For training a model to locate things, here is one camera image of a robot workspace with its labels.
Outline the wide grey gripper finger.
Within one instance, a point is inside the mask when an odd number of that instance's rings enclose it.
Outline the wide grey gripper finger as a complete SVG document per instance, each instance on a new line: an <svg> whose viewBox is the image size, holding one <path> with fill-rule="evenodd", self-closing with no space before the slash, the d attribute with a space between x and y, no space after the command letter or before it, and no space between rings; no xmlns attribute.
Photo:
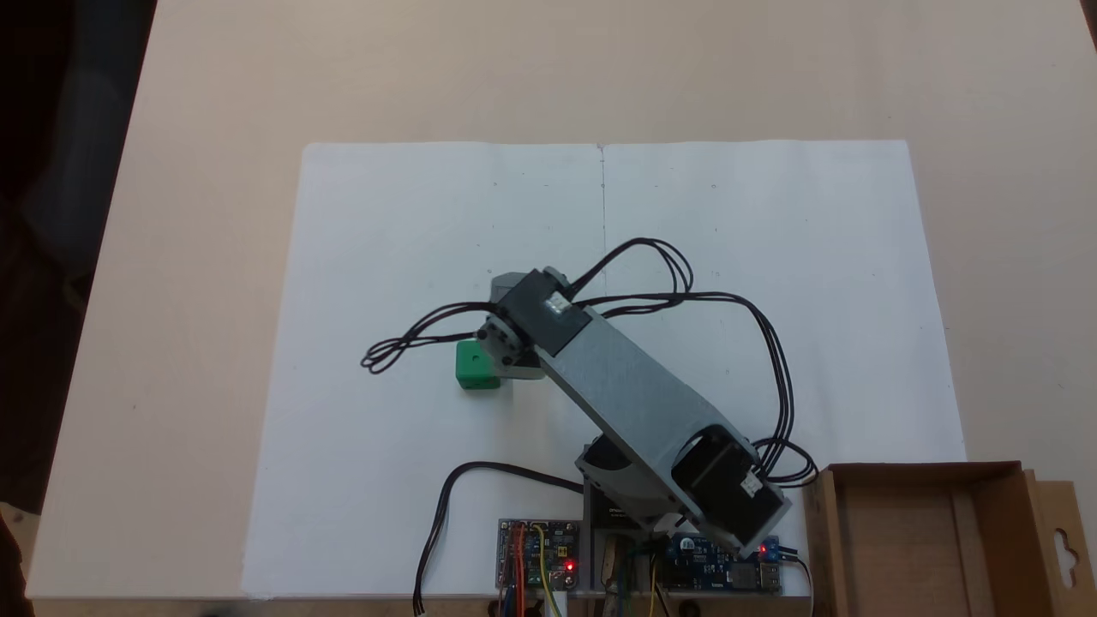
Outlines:
<svg viewBox="0 0 1097 617"><path fill-rule="evenodd" d="M546 374L532 349L504 349L497 358L497 375L505 381L538 381Z"/></svg>

